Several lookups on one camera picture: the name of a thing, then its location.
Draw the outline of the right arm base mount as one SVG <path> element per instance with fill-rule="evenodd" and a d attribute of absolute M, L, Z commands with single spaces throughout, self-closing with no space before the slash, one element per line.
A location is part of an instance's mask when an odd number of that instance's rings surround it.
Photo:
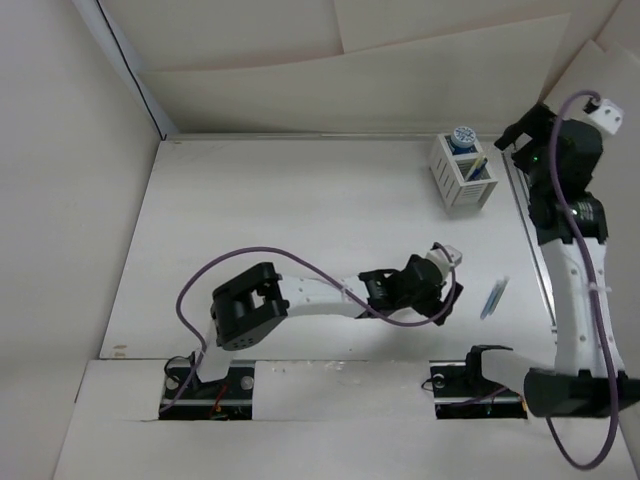
<path fill-rule="evenodd" d="M 484 378 L 481 355 L 506 350 L 498 345 L 476 345 L 464 360 L 432 360 L 421 389 L 431 392 L 438 420 L 528 419 L 523 398 L 506 387 Z"/>

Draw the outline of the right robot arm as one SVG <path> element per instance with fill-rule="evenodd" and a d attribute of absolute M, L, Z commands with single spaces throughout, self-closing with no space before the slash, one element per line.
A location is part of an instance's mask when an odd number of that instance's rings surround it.
<path fill-rule="evenodd" d="M 496 384 L 523 395 L 541 418 L 616 419 L 638 403 L 639 382 L 626 373 L 611 326 L 604 275 L 608 226 L 603 204 L 587 188 L 622 114 L 596 95 L 584 121 L 537 103 L 495 145 L 528 178 L 528 212 L 552 286 L 556 321 L 553 366 L 537 365 L 509 347 L 473 348 L 478 360 L 462 381 L 483 394 Z"/>

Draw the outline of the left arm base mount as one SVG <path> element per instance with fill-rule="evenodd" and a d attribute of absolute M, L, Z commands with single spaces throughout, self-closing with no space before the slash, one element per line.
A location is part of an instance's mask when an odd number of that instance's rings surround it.
<path fill-rule="evenodd" d="M 253 414 L 254 361 L 233 361 L 221 380 L 202 382 L 196 375 L 178 400 L 195 355 L 175 356 L 164 365 L 159 419 L 166 421 L 250 421 Z"/>

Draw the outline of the blue patterned tape roll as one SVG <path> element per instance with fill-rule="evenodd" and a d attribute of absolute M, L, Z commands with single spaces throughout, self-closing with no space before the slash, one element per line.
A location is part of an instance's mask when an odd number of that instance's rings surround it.
<path fill-rule="evenodd" d="M 468 126 L 458 126 L 447 137 L 449 148 L 453 155 L 463 155 L 476 152 L 476 132 Z"/>

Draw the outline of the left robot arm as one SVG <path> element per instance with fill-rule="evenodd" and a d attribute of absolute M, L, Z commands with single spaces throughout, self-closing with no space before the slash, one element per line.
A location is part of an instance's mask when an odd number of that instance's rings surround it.
<path fill-rule="evenodd" d="M 331 279 L 313 267 L 314 278 L 280 274 L 273 263 L 254 265 L 212 293 L 212 324 L 204 359 L 188 374 L 201 396 L 222 387 L 233 353 L 256 346 L 282 321 L 301 316 L 377 318 L 403 328 L 443 325 L 463 291 L 456 280 L 462 254 L 434 244 L 412 255 L 401 269 L 378 269 Z"/>

